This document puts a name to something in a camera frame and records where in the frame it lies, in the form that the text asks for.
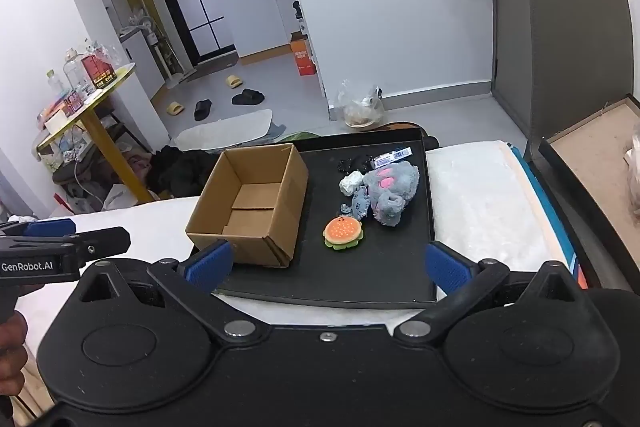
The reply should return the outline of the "person left hand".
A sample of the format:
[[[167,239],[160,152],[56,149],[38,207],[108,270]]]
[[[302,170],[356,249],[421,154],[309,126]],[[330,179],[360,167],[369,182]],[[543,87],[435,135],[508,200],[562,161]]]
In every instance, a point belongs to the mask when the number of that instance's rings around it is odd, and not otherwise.
[[[24,343],[27,324],[15,311],[0,327],[0,386],[2,395],[18,395],[24,386],[22,369],[28,360]]]

